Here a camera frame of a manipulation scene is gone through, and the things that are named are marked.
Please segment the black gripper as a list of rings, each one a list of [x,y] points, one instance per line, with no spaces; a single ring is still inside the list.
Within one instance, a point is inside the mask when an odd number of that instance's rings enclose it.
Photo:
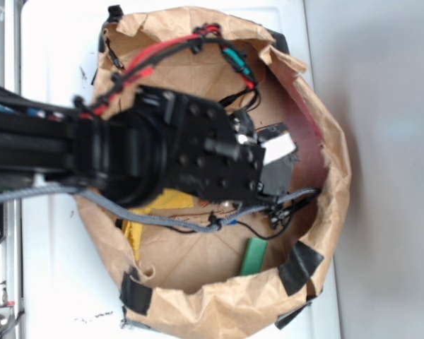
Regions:
[[[284,123],[259,129],[259,145],[241,144],[213,100],[142,85],[134,106],[155,123],[166,147],[163,187],[214,203],[253,205],[265,202],[263,195],[287,194],[298,147]]]

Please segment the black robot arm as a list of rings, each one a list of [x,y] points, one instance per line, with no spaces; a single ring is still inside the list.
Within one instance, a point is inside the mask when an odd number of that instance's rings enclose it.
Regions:
[[[24,100],[0,99],[0,191],[35,174],[93,187],[125,208],[164,189],[214,203],[272,204],[288,192],[297,146],[285,124],[256,129],[244,109],[164,88],[141,86],[133,105],[108,120],[54,121],[22,113]]]

